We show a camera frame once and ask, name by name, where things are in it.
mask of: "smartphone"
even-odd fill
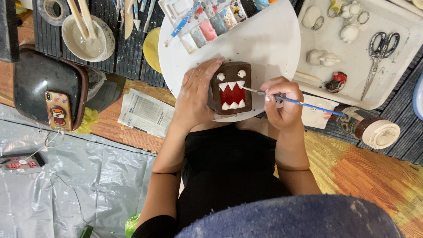
[[[64,93],[45,91],[49,124],[52,129],[72,131],[69,97]]]

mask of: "blue cloth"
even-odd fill
[[[344,195],[290,196],[212,213],[177,238],[404,238],[374,203]]]

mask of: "white paper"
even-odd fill
[[[164,138],[174,111],[174,107],[145,93],[130,89],[129,94],[124,94],[118,122]]]
[[[321,97],[315,97],[304,94],[304,103],[317,106],[320,108],[328,109],[333,111],[333,109],[339,105],[339,103],[321,98]],[[309,107],[302,107],[302,115],[301,119],[305,126],[309,127],[315,127],[324,129],[326,127],[327,121],[332,116],[332,113],[312,109]]]

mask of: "newspaper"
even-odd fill
[[[131,89],[124,94],[118,122],[164,138],[175,108],[145,93]]]

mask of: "hand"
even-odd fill
[[[217,115],[207,105],[210,80],[225,58],[213,58],[186,72],[176,99],[172,123],[189,132],[202,123],[233,115]]]
[[[286,94],[287,98],[304,102],[304,97],[297,83],[291,83],[285,77],[273,78],[261,85],[260,90],[266,92],[264,109],[269,122],[283,132],[302,129],[302,105],[292,102],[283,102],[282,108],[276,108],[274,94]]]

